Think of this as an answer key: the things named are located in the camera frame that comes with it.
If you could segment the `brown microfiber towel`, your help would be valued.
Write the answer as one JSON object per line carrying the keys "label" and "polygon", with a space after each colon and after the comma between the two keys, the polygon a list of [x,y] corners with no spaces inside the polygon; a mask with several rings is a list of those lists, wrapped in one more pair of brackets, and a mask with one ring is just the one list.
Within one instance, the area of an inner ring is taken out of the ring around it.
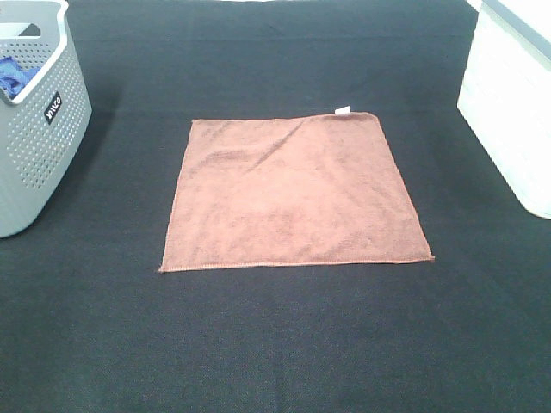
{"label": "brown microfiber towel", "polygon": [[162,272],[432,257],[375,115],[192,122]]}

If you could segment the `black table cloth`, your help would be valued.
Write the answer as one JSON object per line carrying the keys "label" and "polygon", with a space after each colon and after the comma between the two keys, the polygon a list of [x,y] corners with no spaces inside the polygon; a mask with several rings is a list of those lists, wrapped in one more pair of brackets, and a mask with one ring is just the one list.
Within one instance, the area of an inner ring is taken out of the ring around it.
{"label": "black table cloth", "polygon": [[[1,242],[4,412],[547,412],[550,223],[459,114],[464,1],[72,1],[93,113]],[[159,272],[191,121],[375,114],[433,262]]]}

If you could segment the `grey perforated laundry basket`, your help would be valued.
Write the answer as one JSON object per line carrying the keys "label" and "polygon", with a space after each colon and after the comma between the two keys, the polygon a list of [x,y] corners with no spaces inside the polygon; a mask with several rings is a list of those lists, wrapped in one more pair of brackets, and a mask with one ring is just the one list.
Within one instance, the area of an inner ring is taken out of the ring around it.
{"label": "grey perforated laundry basket", "polygon": [[29,227],[71,164],[92,107],[78,61],[66,1],[3,1],[3,24],[39,34],[1,37],[2,57],[37,74],[15,97],[1,94],[1,236]]}

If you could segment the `white plastic basket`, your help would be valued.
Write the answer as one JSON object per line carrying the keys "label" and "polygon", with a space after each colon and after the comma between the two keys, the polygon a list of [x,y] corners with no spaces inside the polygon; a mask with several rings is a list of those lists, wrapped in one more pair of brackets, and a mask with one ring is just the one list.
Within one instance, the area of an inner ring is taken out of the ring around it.
{"label": "white plastic basket", "polygon": [[457,107],[520,204],[550,217],[550,3],[482,1]]}

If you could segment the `blue cloth in basket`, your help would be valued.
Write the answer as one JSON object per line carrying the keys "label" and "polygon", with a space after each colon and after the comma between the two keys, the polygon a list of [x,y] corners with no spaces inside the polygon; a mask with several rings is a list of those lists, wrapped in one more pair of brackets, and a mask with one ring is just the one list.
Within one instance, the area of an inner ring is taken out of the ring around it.
{"label": "blue cloth in basket", "polygon": [[15,99],[31,82],[36,68],[23,70],[12,57],[1,59],[1,89],[10,99]]}

